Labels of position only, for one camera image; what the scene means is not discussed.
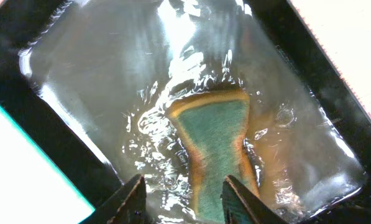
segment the black tray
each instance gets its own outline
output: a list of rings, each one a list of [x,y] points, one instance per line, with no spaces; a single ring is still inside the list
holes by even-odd
[[[18,51],[48,22],[62,0],[8,0],[0,8],[0,105],[46,152],[79,191],[99,207],[121,182],[28,86]],[[371,120],[292,5],[281,0],[245,1],[272,42],[312,89],[329,119],[353,148],[369,179],[361,193],[320,213],[311,223],[371,223]]]

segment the water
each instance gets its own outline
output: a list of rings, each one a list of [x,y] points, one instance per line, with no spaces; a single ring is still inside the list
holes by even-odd
[[[216,88],[250,95],[244,148],[261,199],[288,222],[356,193],[366,179],[242,1],[68,2],[20,56],[34,91],[99,159],[124,182],[145,175],[157,223],[195,223],[186,145],[165,112]]]

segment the green fabric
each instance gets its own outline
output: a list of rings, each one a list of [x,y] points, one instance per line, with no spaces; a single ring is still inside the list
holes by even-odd
[[[188,109],[177,117],[195,148],[204,157],[205,176],[196,214],[202,220],[224,220],[220,199],[222,182],[226,175],[240,179],[239,158],[235,156],[234,142],[241,134],[241,129],[245,128],[247,112],[246,102],[234,100]]]

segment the pinkish white surface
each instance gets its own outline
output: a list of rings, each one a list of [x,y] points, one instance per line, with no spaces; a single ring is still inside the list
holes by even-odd
[[[291,2],[371,117],[371,0]]]

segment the liquid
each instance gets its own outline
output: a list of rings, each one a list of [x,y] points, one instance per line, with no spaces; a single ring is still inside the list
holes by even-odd
[[[57,9],[20,66],[124,182],[145,176],[157,223],[196,223],[190,160],[167,108],[218,86],[244,89],[244,148],[261,199],[296,223],[356,193],[366,176],[285,61],[241,1],[78,0]]]

